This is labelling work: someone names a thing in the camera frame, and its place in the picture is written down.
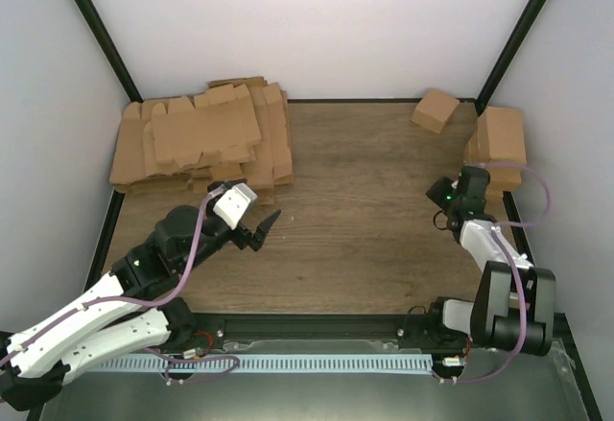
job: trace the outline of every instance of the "wood grain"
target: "wood grain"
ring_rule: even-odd
[[[196,269],[183,297],[199,312],[403,313],[439,295],[472,299],[480,271],[425,197],[454,175],[476,123],[461,104],[436,135],[410,122],[412,104],[290,104],[295,184],[251,227],[283,213],[258,253],[228,246]],[[126,196],[107,257],[141,244],[191,192]],[[503,204],[489,204],[497,219]]]

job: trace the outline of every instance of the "stack of cardboard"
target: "stack of cardboard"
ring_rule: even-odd
[[[246,178],[261,203],[294,181],[288,102],[262,77],[214,81],[194,97],[124,110],[110,182],[122,193],[192,188]]]
[[[514,162],[527,165],[523,115],[518,109],[488,107],[478,118],[478,127],[464,149],[463,162]],[[515,191],[522,182],[520,169],[487,167],[490,184],[487,199],[501,199],[504,191]]]

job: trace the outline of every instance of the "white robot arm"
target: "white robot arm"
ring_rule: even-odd
[[[152,306],[153,300],[177,287],[184,272],[189,275],[193,266],[226,243],[254,251],[263,245],[280,211],[251,233],[241,219],[257,197],[245,181],[214,183],[210,190],[203,202],[206,218],[199,220],[196,207],[173,209],[144,244],[116,262],[87,292],[34,327],[10,335],[0,347],[4,370],[0,398],[17,410],[32,409],[104,361],[192,337],[196,322],[180,298],[156,302],[158,307],[119,320]],[[189,262],[188,251],[197,234],[198,245]]]
[[[489,180],[488,171],[464,166],[458,181],[442,178],[427,193],[445,214],[446,228],[483,272],[475,301],[440,297],[431,312],[438,316],[442,331],[466,334],[483,347],[511,350],[520,333],[520,310],[509,257],[519,270],[526,298],[528,323],[522,352],[545,355],[552,343],[555,277],[519,254],[494,218],[484,213]]]

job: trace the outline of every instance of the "white wall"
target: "white wall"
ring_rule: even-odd
[[[264,74],[292,98],[477,96],[527,0],[93,0],[144,97]]]
[[[0,0],[0,42],[0,329],[16,331],[83,290],[128,100],[72,0]]]
[[[494,96],[526,111],[529,162],[553,188],[553,214],[528,231],[537,262],[557,279],[606,419],[614,419],[614,0],[549,0]],[[523,220],[542,208],[527,180]]]

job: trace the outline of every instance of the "metal floor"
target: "metal floor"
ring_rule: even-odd
[[[440,386],[412,375],[229,375],[213,384],[164,385],[156,374],[87,373],[47,404],[43,421],[583,420],[588,419],[559,343],[545,358],[520,356],[479,385]],[[503,353],[475,349],[466,375]]]

